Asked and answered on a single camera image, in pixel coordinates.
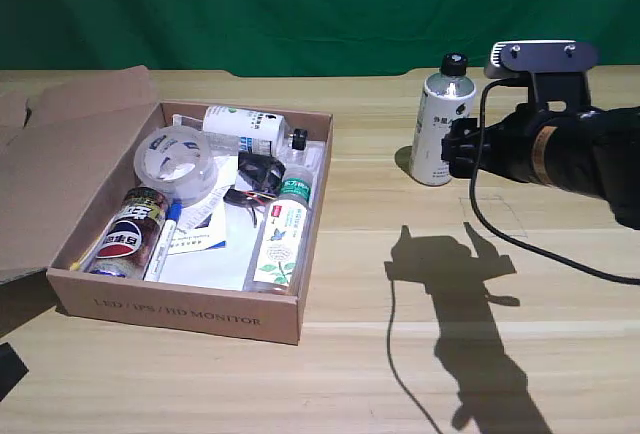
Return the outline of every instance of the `tape roll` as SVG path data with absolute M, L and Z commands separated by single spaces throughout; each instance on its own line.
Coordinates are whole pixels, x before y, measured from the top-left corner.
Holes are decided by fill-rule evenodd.
M 218 177 L 207 138 L 186 126 L 156 130 L 138 146 L 133 165 L 145 186 L 183 206 L 202 200 Z

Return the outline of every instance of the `green screen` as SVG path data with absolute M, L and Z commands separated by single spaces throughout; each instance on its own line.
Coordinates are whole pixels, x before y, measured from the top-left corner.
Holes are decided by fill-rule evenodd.
M 393 75 L 510 39 L 593 43 L 640 63 L 640 0 L 0 0 L 0 69 Z

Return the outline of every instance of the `cardboard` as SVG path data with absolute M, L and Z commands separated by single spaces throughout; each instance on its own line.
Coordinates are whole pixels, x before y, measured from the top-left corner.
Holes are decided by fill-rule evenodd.
M 27 97 L 10 92 L 0 96 L 0 156 L 22 132 L 27 120 Z
M 156 100 L 144 67 L 45 91 L 26 128 L 9 126 L 0 157 L 0 283 L 47 269 L 70 315 L 297 344 L 330 163 L 332 116 L 283 114 L 327 143 L 311 228 L 293 296 L 111 278 L 68 268 L 98 236 L 130 188 L 139 142 L 176 113 L 202 118 L 206 105 Z M 0 119 L 15 121 L 0 103 Z

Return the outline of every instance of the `cable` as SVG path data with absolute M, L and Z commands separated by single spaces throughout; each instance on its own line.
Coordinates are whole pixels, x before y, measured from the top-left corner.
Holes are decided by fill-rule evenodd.
M 526 242 L 522 242 L 519 239 L 515 239 L 508 234 L 499 231 L 495 228 L 480 212 L 480 208 L 478 207 L 478 201 L 476 200 L 476 182 L 478 180 L 478 170 L 480 169 L 480 161 L 482 159 L 482 150 L 484 147 L 484 131 L 485 131 L 485 104 L 487 102 L 487 95 L 489 91 L 496 86 L 509 86 L 513 85 L 513 80 L 509 79 L 501 79 L 497 81 L 490 82 L 482 91 L 482 96 L 480 97 L 480 141 L 478 144 L 478 154 L 476 156 L 475 163 L 473 164 L 473 171 L 471 174 L 471 182 L 469 183 L 469 200 L 471 201 L 471 208 L 473 209 L 474 214 L 480 221 L 480 223 L 487 228 L 489 232 L 499 237 L 503 241 L 507 241 L 515 246 L 518 246 L 522 249 L 526 249 L 527 251 L 531 251 L 535 254 L 539 254 L 553 261 L 559 262 L 566 266 L 572 267 L 579 271 L 585 272 L 592 276 L 595 276 L 599 279 L 603 279 L 605 281 L 616 282 L 619 284 L 630 284 L 630 285 L 640 285 L 640 279 L 635 277 L 624 277 L 617 276 L 615 274 L 608 274 L 606 272 L 599 271 L 589 266 L 585 266 L 584 264 L 580 264 L 579 262 L 568 259 L 559 254 L 555 254 L 553 252 L 547 251 L 537 246 L 532 246 L 531 244 L 527 244 Z

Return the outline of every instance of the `blue pen cap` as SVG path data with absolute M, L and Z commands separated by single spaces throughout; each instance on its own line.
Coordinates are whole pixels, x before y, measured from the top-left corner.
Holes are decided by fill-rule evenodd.
M 169 212 L 167 212 L 167 220 L 178 222 L 178 219 L 180 219 L 181 212 L 182 212 L 182 203 L 174 202 L 173 204 L 171 204 L 171 207 L 169 207 Z

